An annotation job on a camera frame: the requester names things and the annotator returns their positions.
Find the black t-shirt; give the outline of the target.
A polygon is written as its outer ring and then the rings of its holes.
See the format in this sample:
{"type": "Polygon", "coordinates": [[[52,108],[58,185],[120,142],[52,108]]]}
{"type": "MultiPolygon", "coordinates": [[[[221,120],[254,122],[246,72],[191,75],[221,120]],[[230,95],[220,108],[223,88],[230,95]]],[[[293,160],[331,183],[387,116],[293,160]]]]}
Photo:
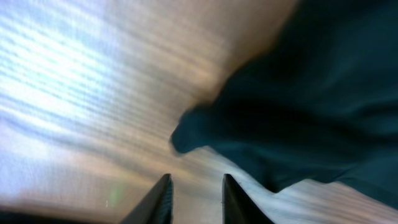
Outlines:
{"type": "Polygon", "coordinates": [[[302,1],[272,50],[183,114],[179,153],[208,146],[277,193],[342,182],[397,206],[397,2],[302,1]]]}

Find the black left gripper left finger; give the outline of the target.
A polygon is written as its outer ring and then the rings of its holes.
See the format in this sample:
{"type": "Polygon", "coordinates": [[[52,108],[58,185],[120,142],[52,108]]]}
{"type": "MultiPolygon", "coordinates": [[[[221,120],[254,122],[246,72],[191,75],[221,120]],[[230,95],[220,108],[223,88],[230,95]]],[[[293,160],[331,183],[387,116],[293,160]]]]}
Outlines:
{"type": "Polygon", "coordinates": [[[120,224],[172,224],[173,182],[163,175],[120,224]]]}

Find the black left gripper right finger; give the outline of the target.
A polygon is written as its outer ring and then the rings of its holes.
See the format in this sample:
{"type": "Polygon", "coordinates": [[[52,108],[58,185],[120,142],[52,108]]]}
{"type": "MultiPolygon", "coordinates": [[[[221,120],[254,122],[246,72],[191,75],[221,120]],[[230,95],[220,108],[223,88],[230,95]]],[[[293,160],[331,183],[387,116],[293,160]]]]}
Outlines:
{"type": "Polygon", "coordinates": [[[223,176],[224,224],[274,224],[230,174],[223,176]]]}

